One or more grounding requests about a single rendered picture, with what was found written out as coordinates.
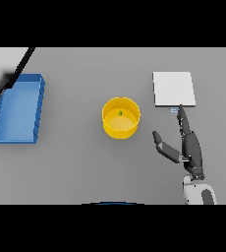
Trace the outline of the blue tray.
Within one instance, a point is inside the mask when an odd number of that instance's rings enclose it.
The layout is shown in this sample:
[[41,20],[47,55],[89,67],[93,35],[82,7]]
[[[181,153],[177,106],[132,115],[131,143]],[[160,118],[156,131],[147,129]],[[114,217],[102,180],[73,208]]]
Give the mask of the blue tray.
[[0,144],[35,144],[45,81],[41,74],[21,74],[0,97]]

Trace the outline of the yellow bowl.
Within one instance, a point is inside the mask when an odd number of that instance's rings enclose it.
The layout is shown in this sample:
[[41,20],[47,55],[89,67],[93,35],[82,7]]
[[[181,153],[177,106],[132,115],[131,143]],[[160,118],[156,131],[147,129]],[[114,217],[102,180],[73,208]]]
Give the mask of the yellow bowl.
[[141,111],[130,98],[116,96],[109,99],[101,110],[102,126],[105,133],[115,140],[127,140],[139,128]]

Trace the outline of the pale square measuring scale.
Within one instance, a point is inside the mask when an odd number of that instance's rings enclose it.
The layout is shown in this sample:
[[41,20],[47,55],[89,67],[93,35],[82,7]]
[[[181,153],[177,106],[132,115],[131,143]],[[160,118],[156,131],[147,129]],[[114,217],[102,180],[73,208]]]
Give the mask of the pale square measuring scale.
[[196,98],[190,72],[153,72],[154,105],[176,108],[195,107]]

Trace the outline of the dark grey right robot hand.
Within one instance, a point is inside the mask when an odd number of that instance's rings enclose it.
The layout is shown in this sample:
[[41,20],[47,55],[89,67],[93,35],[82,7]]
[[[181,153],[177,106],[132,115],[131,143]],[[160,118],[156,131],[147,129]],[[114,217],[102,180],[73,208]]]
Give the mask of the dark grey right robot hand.
[[191,180],[203,180],[202,154],[198,137],[191,130],[183,105],[179,106],[177,119],[180,127],[182,150],[179,152],[165,143],[157,131],[152,132],[157,151],[174,163],[182,162],[184,169],[191,175]]

